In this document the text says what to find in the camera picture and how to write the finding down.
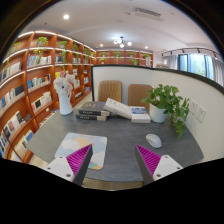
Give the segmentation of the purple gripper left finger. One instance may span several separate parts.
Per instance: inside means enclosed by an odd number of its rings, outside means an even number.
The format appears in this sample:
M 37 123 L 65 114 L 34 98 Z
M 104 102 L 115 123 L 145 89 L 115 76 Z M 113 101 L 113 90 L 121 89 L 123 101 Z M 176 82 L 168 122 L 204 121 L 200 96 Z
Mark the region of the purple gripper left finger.
M 45 170 L 81 186 L 92 154 L 92 145 L 89 144 L 68 156 L 57 157 L 45 168 Z

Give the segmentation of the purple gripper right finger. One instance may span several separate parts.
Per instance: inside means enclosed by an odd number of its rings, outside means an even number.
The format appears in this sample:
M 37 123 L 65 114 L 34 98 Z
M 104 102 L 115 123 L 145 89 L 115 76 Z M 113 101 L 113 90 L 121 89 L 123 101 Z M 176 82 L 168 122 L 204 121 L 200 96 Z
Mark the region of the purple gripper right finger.
M 182 169 L 169 155 L 160 156 L 140 145 L 135 148 L 135 156 L 145 185 Z

